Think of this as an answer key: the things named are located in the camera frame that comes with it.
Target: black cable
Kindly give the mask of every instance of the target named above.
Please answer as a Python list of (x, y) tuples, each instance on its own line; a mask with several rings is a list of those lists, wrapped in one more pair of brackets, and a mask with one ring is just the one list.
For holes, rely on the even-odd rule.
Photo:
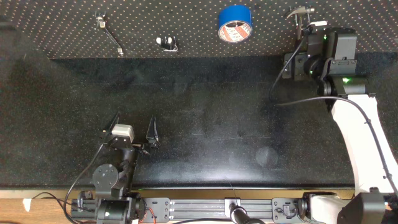
[(198, 218), (194, 220), (184, 220), (180, 222), (176, 222), (173, 224), (183, 224), (183, 223), (191, 223), (191, 222), (230, 222), (229, 219), (222, 219), (222, 218)]
[(293, 208), (293, 210), (294, 210), (293, 215), (286, 215), (285, 212), (283, 211), (283, 209), (281, 209), (281, 208), (275, 209), (276, 212), (282, 212), (286, 218), (293, 218), (294, 216), (297, 215), (297, 208)]
[(396, 197), (398, 197), (397, 187), (396, 187), (395, 183), (392, 181), (392, 174), (390, 174), (390, 172), (388, 171), (388, 166), (387, 166), (387, 163), (386, 163), (386, 159), (384, 158), (384, 154), (383, 154), (383, 151), (381, 149), (381, 146), (380, 146), (380, 143), (379, 143), (379, 139), (377, 138), (376, 132), (375, 132), (375, 130), (373, 128), (372, 122), (368, 118), (368, 116), (366, 115), (365, 111), (358, 104), (356, 104), (354, 101), (351, 101), (349, 99), (342, 98), (342, 97), (337, 97), (337, 96), (318, 96), (318, 97), (308, 98), (308, 99), (304, 99), (304, 100), (297, 100), (297, 101), (293, 101), (293, 102), (289, 102), (289, 103), (282, 103), (282, 104), (279, 104), (277, 106), (288, 106), (288, 105), (294, 105), (294, 104), (297, 104), (297, 103), (304, 103), (304, 102), (313, 101), (313, 100), (342, 100), (342, 101), (351, 103), (352, 105), (354, 105), (359, 110), (359, 112), (361, 112), (362, 116), (365, 118), (365, 121), (366, 121), (366, 123), (369, 126), (369, 129), (372, 132), (372, 135), (373, 135), (373, 138), (374, 138), (374, 142), (376, 143), (377, 150), (379, 151), (381, 163), (383, 164), (384, 171), (386, 172), (386, 178), (390, 182), (391, 187), (394, 190), (394, 193), (395, 193)]
[[(51, 194), (50, 192), (42, 192), (42, 193), (36, 195), (35, 197), (32, 197), (32, 199), (35, 199), (35, 198), (37, 198), (38, 196), (40, 196), (40, 195), (42, 195), (42, 194), (48, 194), (48, 195), (50, 195), (51, 197), (44, 197), (44, 198), (41, 198), (41, 199), (55, 199), (55, 200), (57, 200), (57, 202), (58, 202), (58, 204), (61, 206), (61, 208), (63, 208), (63, 206), (62, 206), (62, 204), (61, 204), (60, 202), (62, 202), (62, 203), (65, 203), (65, 202), (64, 202), (63, 200), (57, 198), (56, 196), (54, 196), (54, 195)], [(75, 208), (80, 208), (80, 209), (82, 209), (82, 210), (84, 210), (84, 211), (86, 211), (86, 212), (94, 213), (94, 211), (92, 211), (92, 210), (89, 210), (89, 209), (86, 209), (86, 208), (81, 208), (81, 207), (79, 207), (79, 206), (77, 206), (77, 205), (72, 205), (72, 204), (69, 203), (69, 202), (67, 202), (67, 205), (70, 205), (70, 206), (75, 207)]]
[[(72, 191), (72, 188), (75, 186), (75, 184), (78, 182), (78, 180), (80, 179), (80, 177), (82, 177), (82, 175), (91, 167), (91, 165), (93, 165), (95, 159), (98, 157), (98, 154), (101, 152), (102, 148), (103, 148), (104, 144), (102, 144), (99, 149), (97, 150), (97, 152), (95, 153), (93, 159), (91, 160), (91, 162), (87, 165), (87, 167), (77, 176), (76, 180), (73, 182), (73, 184), (70, 186), (67, 195), (65, 196), (65, 200), (64, 201), (68, 201), (68, 197), (70, 195), (70, 192)], [(77, 222), (75, 222), (71, 216), (67, 213), (67, 205), (64, 203), (63, 204), (63, 213), (65, 214), (65, 217), (74, 224), (77, 224)]]
[(298, 44), (298, 46), (296, 47), (296, 49), (294, 50), (292, 56), (290, 56), (290, 58), (288, 59), (288, 61), (285, 63), (285, 66), (282, 68), (282, 70), (279, 72), (278, 77), (276, 78), (274, 84), (272, 84), (271, 89), (269, 89), (269, 93), (268, 93), (268, 99), (270, 101), (272, 101), (272, 91), (274, 90), (276, 83), (279, 81), (279, 79), (281, 78), (284, 70), (286, 69), (286, 67), (290, 64), (290, 62), (292, 61), (292, 59), (294, 58), (294, 56), (297, 54), (297, 52), (300, 50), (301, 46), (304, 44), (305, 40), (307, 39), (307, 35), (304, 34), (303, 38), (301, 38), (300, 43)]

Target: blue tape roll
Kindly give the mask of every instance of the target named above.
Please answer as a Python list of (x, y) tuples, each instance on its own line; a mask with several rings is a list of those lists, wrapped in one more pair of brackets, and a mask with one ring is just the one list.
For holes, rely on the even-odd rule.
[(251, 12), (245, 6), (223, 9), (218, 22), (218, 36), (229, 43), (244, 41), (252, 34)]

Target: white tape piece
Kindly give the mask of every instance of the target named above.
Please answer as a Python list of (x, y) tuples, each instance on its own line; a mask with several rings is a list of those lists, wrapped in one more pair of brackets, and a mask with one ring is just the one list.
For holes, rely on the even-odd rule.
[(22, 203), (24, 204), (25, 211), (29, 212), (30, 211), (30, 203), (32, 202), (31, 198), (24, 198)]
[(249, 24), (245, 22), (238, 22), (243, 23), (243, 25), (233, 26), (235, 23), (236, 22), (230, 22), (221, 27), (221, 29), (218, 31), (221, 40), (230, 43), (237, 43), (246, 40), (251, 35), (252, 29)]

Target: black dotted cloth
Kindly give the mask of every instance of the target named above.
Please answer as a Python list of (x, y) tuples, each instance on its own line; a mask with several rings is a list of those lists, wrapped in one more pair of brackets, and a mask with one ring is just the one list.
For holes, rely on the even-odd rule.
[[(218, 15), (235, 4), (250, 8), (253, 33), (244, 42), (228, 44), (218, 37)], [(107, 26), (125, 57), (229, 57), (291, 51), (295, 22), (284, 17), (289, 6), (313, 6), (312, 21), (356, 29), (357, 52), (398, 52), (398, 2), (394, 0), (0, 0), (0, 14), (48, 58), (118, 57), (116, 46), (95, 29), (96, 11), (106, 12)], [(163, 52), (156, 44), (156, 37), (164, 36), (175, 36), (177, 54)]]

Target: green light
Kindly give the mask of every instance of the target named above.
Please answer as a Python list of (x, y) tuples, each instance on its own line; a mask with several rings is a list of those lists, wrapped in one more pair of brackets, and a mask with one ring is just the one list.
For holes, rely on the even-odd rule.
[(343, 82), (344, 82), (344, 83), (348, 83), (349, 81), (351, 81), (350, 78), (343, 78)]

